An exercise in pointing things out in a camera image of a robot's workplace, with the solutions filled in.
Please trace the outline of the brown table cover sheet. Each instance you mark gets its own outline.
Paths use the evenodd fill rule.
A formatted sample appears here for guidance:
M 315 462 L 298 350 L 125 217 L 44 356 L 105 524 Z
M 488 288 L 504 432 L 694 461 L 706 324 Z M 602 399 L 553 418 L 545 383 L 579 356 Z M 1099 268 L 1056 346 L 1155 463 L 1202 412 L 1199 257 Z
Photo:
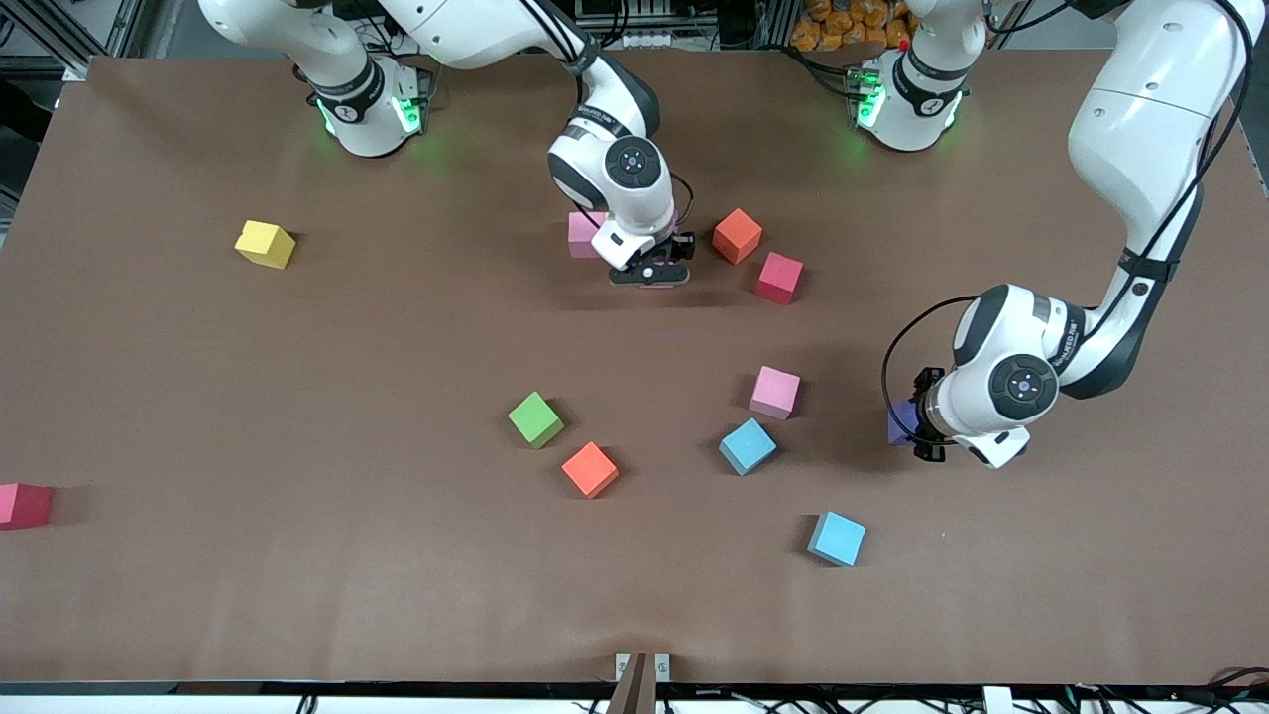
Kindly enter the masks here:
M 1203 685 L 1269 667 L 1269 199 L 1233 136 L 1122 389 L 1018 460 L 884 439 L 912 316 L 1003 282 L 1096 303 L 1124 243 L 1067 131 L 1103 53 L 980 60 L 929 151 L 872 145 L 780 55 L 626 55 L 704 238 L 613 288 L 544 167 L 574 86 L 442 75 L 426 134 L 339 148 L 286 60 L 105 60 L 60 96 L 0 250 L 0 678 Z M 297 241 L 236 252 L 247 219 Z M 805 270 L 755 294 L 766 254 Z M 796 411 L 749 410 L 760 367 Z M 534 450 L 509 412 L 565 427 Z M 777 453 L 718 451 L 756 417 Z M 598 443 L 585 498 L 561 465 Z M 806 550 L 865 525 L 857 566 Z

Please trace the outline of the yellow foam cube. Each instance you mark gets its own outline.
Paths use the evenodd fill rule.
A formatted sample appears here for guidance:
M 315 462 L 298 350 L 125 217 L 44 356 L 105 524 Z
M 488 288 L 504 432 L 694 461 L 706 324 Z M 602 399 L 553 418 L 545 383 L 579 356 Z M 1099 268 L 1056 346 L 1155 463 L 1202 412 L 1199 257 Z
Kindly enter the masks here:
M 247 219 L 235 243 L 236 252 L 259 266 L 286 270 L 297 241 L 274 223 Z

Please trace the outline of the small metal clamp bracket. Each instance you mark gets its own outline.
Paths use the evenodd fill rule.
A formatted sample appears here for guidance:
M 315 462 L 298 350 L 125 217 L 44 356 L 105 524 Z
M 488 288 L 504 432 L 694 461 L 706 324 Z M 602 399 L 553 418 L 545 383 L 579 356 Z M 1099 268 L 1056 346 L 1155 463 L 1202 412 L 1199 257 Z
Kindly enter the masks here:
M 615 654 L 615 678 L 621 678 L 622 673 L 626 673 L 627 665 L 632 659 L 632 654 Z M 648 654 L 647 670 L 654 670 L 654 678 L 660 684 L 669 684 L 673 681 L 671 677 L 671 656 L 670 654 Z

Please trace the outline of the green foam cube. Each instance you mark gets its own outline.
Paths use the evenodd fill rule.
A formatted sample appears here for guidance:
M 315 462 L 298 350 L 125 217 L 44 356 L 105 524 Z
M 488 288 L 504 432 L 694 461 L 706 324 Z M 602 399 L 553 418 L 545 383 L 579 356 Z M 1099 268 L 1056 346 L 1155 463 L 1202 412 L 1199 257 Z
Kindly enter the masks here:
M 509 420 L 534 450 L 541 450 L 565 427 L 563 419 L 555 412 L 541 392 L 525 394 L 525 398 L 509 412 Z

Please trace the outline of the aluminium frame profile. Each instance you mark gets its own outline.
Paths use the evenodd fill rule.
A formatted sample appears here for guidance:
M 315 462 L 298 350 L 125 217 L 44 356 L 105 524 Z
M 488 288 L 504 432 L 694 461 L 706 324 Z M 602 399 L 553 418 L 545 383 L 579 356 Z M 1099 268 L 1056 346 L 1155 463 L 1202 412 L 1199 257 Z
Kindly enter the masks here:
M 82 81 L 91 60 L 140 55 L 165 0 L 0 0 L 0 72 Z

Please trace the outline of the blue foam cube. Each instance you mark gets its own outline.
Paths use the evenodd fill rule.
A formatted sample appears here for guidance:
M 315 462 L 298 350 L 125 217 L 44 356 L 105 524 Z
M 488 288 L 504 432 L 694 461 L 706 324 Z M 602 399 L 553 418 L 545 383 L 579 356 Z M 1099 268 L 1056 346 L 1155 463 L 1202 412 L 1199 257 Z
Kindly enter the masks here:
M 825 512 L 816 519 L 806 550 L 832 566 L 857 566 L 868 529 L 840 514 Z
M 750 417 L 721 439 L 718 451 L 736 476 L 749 476 L 775 455 L 778 444 L 756 417 Z

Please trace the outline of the pile of orange objects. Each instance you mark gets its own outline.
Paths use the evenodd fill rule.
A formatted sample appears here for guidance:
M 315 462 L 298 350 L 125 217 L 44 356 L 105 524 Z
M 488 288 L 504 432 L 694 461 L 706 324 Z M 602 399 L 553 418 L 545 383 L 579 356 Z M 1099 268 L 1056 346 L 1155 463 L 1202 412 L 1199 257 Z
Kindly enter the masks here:
M 801 0 L 788 44 L 802 53 L 850 44 L 906 49 L 920 27 L 905 0 Z

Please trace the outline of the red foam cube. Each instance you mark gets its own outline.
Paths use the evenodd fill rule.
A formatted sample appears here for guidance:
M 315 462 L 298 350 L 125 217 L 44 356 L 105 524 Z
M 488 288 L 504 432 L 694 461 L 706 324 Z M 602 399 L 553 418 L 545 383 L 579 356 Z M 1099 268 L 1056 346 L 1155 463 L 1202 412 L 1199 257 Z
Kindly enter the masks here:
M 48 525 L 53 495 L 44 484 L 0 484 L 0 531 Z
M 773 250 L 766 254 L 765 263 L 758 271 L 755 294 L 775 304 L 791 304 L 796 298 L 803 270 L 803 263 L 780 256 Z

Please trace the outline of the orange foam cube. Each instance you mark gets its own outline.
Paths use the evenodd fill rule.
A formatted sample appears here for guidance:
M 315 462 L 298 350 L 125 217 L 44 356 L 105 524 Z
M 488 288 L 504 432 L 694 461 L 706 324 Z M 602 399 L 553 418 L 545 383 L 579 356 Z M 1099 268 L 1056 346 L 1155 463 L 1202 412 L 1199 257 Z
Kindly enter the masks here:
M 726 263 L 744 263 L 761 241 L 761 224 L 741 208 L 722 218 L 712 231 L 711 245 Z
M 561 471 L 585 498 L 598 498 L 621 476 L 621 467 L 594 441 L 569 457 Z

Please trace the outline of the brown tapered mount pole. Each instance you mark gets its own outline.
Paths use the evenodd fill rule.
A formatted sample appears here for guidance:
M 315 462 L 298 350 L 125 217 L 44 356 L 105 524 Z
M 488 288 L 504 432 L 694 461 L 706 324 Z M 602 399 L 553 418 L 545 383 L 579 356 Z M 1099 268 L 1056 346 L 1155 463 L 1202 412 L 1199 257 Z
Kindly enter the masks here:
M 604 714 L 654 714 L 656 678 L 651 654 L 629 654 Z

